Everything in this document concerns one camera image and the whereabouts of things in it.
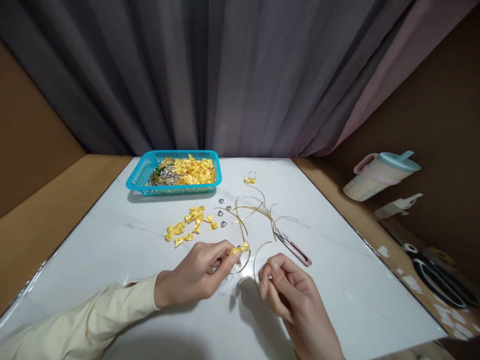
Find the basket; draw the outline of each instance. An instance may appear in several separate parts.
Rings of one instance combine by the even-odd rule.
[[[146,183],[148,183],[150,180],[150,175],[152,175],[157,166],[160,165],[165,158],[171,157],[174,159],[188,159],[189,154],[192,155],[195,160],[213,160],[213,168],[216,172],[214,183],[196,185],[146,186]],[[215,151],[153,150],[143,154],[130,177],[126,181],[126,187],[132,191],[138,191],[145,196],[195,194],[211,193],[221,182],[222,172],[220,171],[219,155]]]

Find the gray curtain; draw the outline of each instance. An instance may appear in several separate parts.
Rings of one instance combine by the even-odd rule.
[[[0,36],[97,154],[333,146],[411,0],[2,0]]]

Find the sleeve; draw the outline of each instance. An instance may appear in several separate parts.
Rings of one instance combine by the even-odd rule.
[[[74,308],[9,334],[0,341],[0,359],[99,359],[118,332],[159,310],[156,279],[109,285]]]

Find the white marble table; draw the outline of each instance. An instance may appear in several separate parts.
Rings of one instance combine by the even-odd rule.
[[[130,162],[2,317],[0,339],[108,283],[173,269],[196,241],[229,239],[240,245],[239,226],[231,224],[236,219],[229,214],[220,218],[213,208],[220,198],[223,206],[234,206],[237,197],[260,195],[243,184],[249,171],[257,173],[256,186],[267,206],[278,204],[274,218],[299,219],[282,219],[277,225],[312,259],[313,265],[304,269],[318,286],[346,359],[372,359],[447,335],[290,159],[221,159],[223,181],[216,192],[154,197],[131,193],[125,186],[138,160]],[[174,249],[173,241],[163,238],[166,227],[181,221],[189,207],[201,205],[205,215],[214,215],[219,223],[225,220],[227,226],[210,231],[204,223],[194,241]],[[240,215],[249,212],[244,209]],[[271,227],[258,213],[245,225],[253,257],[262,243],[273,239]],[[280,242],[261,249],[257,267],[278,252],[303,267]],[[253,276],[253,258],[241,275]],[[133,326],[104,359],[292,359],[283,325],[261,301],[254,281],[237,286],[240,278],[229,276],[209,300],[162,311]]]

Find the right hand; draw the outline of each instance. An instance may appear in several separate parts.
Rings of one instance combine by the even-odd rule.
[[[282,318],[302,360],[344,359],[317,286],[305,271],[279,253],[262,266],[258,279],[262,299]]]
[[[229,255],[230,242],[196,242],[183,261],[172,271],[162,271],[155,282],[153,300],[159,309],[208,299],[240,263],[241,252]]]

